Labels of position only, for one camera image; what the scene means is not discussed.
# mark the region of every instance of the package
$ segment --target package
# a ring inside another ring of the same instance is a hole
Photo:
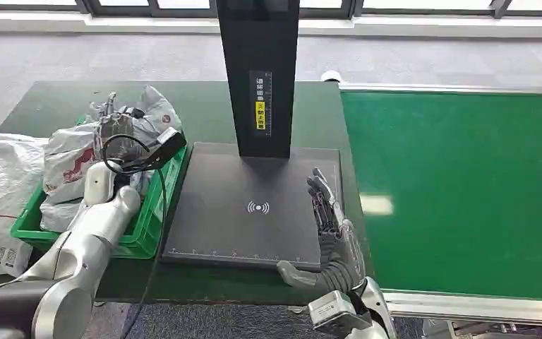
[[[49,139],[44,157],[43,190],[48,197],[40,206],[43,218],[40,228],[53,232],[68,229],[84,194],[84,176],[88,168],[100,161],[102,145],[111,136],[125,133],[146,145],[153,144],[169,127],[181,130],[181,121],[173,106],[152,86],[145,86],[136,107],[115,108],[116,93],[101,105],[90,104],[84,124],[60,129]],[[129,139],[111,142],[110,159],[132,160],[143,155],[143,149]],[[145,194],[151,174],[144,174],[139,191]]]
[[[134,187],[140,196],[144,198],[152,173],[140,172],[132,175],[130,186]],[[40,229],[51,232],[65,232],[70,229],[71,221],[78,214],[82,205],[82,199],[78,198],[64,203],[53,203],[51,197],[47,197],[40,205],[42,218]]]
[[[9,231],[42,180],[46,138],[0,134],[0,274],[19,276],[32,247]]]
[[[44,148],[42,190],[52,203],[65,203],[84,194],[84,177],[97,160],[92,132],[97,122],[59,129]]]

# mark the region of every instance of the robotic arm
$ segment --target robotic arm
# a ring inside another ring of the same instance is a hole
[[[348,339],[396,339],[392,318],[377,283],[365,276],[364,259],[350,220],[319,169],[307,179],[317,222],[321,272],[277,263],[285,283],[327,293],[308,304],[315,329]]]
[[[0,285],[0,339],[82,337],[112,251],[140,209],[140,195],[124,173],[159,169],[186,144],[173,129],[157,141],[140,164],[104,160],[88,170],[69,230],[24,274]]]

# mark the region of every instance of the green plastic crate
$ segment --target green plastic crate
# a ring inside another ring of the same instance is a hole
[[[186,148],[182,148],[175,156],[163,166],[162,172],[165,177],[165,188],[167,190],[167,207],[171,205],[176,183],[179,180],[182,163],[185,159]],[[60,233],[44,231],[40,229],[40,205],[47,198],[42,191],[42,184],[32,194],[28,204],[18,216],[18,219],[11,227],[11,236],[19,238],[41,251],[51,248]],[[117,248],[114,251],[115,258],[150,259],[155,255],[157,244],[161,235],[161,218],[163,199],[161,180],[159,175],[154,173],[147,195],[143,201],[140,211],[132,218],[126,228],[126,232],[119,239]]]

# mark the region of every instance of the silver robotic arm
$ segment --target silver robotic arm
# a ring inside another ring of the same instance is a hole
[[[138,192],[114,190],[114,179],[104,162],[94,164],[69,230],[24,274],[0,285],[0,338],[82,337],[112,251],[140,208]]]
[[[377,283],[343,293],[333,291],[308,304],[317,331],[346,339],[396,339],[396,331]]]

